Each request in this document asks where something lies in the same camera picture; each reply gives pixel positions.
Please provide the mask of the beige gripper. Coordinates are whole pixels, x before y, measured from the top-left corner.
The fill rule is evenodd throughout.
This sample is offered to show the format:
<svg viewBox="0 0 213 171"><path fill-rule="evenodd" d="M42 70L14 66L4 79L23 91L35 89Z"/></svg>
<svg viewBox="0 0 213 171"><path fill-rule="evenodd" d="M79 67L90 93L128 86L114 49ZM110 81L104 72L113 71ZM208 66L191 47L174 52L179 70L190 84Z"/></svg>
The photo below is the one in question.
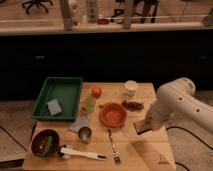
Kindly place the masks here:
<svg viewBox="0 0 213 171"><path fill-rule="evenodd" d="M161 128L159 123L158 113L154 109L149 109L144 119L133 123L135 131L138 135L149 131L157 131Z"/></svg>

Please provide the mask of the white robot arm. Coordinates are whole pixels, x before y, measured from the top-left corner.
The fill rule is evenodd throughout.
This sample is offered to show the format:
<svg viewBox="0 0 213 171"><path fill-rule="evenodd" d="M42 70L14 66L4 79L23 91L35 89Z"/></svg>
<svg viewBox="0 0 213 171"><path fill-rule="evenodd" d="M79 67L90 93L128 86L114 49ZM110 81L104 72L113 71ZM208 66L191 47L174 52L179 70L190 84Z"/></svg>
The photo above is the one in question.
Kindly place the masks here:
<svg viewBox="0 0 213 171"><path fill-rule="evenodd" d="M174 113L182 113L213 134L213 107L194 97L195 84L182 77L161 85L145 118L133 123L136 133L157 131Z"/></svg>

